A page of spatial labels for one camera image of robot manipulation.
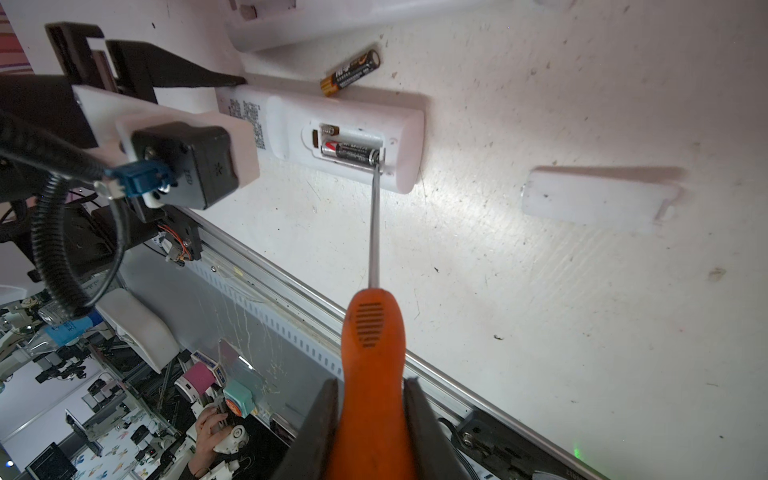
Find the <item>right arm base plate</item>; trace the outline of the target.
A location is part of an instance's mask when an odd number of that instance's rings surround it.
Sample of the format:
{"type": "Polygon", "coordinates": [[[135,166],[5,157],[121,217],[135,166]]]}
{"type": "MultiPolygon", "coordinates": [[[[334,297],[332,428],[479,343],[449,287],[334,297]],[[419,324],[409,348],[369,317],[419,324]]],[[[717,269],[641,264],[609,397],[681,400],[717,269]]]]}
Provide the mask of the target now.
{"type": "Polygon", "coordinates": [[[490,414],[471,411],[455,424],[438,421],[466,462],[487,472],[488,479],[601,479],[603,476],[565,453],[525,437],[490,414]]]}

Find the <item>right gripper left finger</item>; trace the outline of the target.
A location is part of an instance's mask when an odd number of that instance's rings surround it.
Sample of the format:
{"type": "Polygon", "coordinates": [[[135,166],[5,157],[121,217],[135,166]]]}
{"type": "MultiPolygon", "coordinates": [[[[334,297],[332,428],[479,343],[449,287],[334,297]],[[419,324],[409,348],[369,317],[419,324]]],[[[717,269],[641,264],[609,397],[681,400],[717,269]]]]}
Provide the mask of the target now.
{"type": "Polygon", "coordinates": [[[338,395],[339,381],[326,380],[272,479],[325,477],[339,420],[338,395]]]}

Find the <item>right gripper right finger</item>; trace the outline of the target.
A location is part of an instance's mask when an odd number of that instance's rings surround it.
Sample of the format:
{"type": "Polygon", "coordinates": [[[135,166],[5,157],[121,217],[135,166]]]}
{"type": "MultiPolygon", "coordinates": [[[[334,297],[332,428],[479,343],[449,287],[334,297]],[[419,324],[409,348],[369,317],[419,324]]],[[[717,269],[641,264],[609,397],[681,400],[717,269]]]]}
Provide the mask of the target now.
{"type": "Polygon", "coordinates": [[[404,380],[403,404],[416,478],[470,479],[416,378],[404,380]]]}

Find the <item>white remote control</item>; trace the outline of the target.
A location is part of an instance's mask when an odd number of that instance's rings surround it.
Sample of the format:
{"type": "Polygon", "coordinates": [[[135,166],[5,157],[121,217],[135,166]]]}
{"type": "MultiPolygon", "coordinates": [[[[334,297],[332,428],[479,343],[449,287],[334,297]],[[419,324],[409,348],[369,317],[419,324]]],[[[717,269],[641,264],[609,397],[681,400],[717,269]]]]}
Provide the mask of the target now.
{"type": "Polygon", "coordinates": [[[256,147],[267,156],[369,184],[373,167],[324,156],[333,140],[380,151],[380,187],[413,189],[423,155],[425,117],[420,110],[263,89],[218,88],[219,111],[249,122],[256,147]]]}
{"type": "Polygon", "coordinates": [[[223,1],[220,8],[233,47],[253,52],[482,4],[463,0],[223,1]]]}

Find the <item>black AAA battery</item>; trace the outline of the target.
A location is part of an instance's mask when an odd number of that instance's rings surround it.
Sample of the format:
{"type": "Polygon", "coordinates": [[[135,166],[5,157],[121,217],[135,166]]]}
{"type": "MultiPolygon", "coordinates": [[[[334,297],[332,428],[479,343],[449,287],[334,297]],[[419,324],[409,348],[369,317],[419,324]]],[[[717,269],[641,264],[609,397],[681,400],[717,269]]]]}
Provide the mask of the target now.
{"type": "Polygon", "coordinates": [[[347,142],[327,140],[320,150],[324,156],[366,167],[377,166],[380,160],[378,149],[347,142]]]}
{"type": "Polygon", "coordinates": [[[341,90],[348,88],[361,78],[377,70],[380,65],[381,59],[378,51],[370,49],[353,59],[348,65],[323,79],[320,83],[321,92],[325,97],[336,95],[341,90]]]}

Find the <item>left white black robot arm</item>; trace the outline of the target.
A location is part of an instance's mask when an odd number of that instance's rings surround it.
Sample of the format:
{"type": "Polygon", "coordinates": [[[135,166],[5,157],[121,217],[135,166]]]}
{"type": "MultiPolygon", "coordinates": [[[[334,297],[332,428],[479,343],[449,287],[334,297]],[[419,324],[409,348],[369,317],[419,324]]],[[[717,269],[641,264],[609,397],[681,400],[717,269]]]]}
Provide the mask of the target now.
{"type": "Polygon", "coordinates": [[[258,175],[242,121],[158,104],[169,88],[240,87],[156,45],[109,40],[92,24],[45,27],[58,75],[1,79],[1,198],[14,212],[3,242],[27,238],[22,278],[42,285],[65,319],[90,313],[125,253],[165,234],[170,261],[200,259],[190,210],[213,206],[258,175]]]}

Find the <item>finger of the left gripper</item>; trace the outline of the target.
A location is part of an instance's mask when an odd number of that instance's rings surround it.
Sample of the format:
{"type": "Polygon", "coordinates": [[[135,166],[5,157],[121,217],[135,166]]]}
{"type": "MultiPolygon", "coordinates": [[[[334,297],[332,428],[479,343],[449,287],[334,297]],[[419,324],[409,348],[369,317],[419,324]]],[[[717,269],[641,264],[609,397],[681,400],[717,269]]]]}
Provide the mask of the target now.
{"type": "Polygon", "coordinates": [[[156,102],[156,88],[222,88],[246,84],[241,76],[208,70],[156,45],[127,40],[105,43],[117,73],[118,92],[156,102]]]}

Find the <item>orange black screwdriver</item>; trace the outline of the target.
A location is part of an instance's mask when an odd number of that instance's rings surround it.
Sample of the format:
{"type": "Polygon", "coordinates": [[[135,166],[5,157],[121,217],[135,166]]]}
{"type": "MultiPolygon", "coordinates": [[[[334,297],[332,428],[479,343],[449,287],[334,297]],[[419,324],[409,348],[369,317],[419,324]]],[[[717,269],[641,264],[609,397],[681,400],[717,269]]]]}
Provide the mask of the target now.
{"type": "Polygon", "coordinates": [[[368,286],[352,297],[342,328],[344,399],[327,479],[417,477],[403,405],[404,321],[380,286],[381,170],[372,170],[368,286]]]}

